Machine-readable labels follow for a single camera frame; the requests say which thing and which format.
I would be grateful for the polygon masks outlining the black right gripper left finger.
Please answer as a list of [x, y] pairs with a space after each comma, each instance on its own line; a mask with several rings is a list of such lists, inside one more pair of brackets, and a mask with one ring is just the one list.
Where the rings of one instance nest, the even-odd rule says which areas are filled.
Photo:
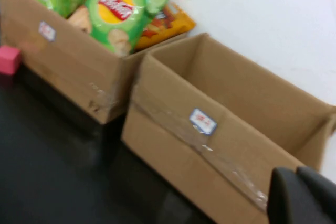
[[335, 223], [335, 218], [322, 210], [296, 171], [273, 169], [267, 203], [269, 223]]

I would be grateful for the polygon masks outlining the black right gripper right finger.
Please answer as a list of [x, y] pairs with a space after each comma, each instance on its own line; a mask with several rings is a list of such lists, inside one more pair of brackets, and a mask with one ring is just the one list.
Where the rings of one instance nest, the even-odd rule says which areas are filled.
[[299, 167], [296, 174], [308, 187], [322, 210], [330, 218], [335, 218], [335, 183], [310, 167]]

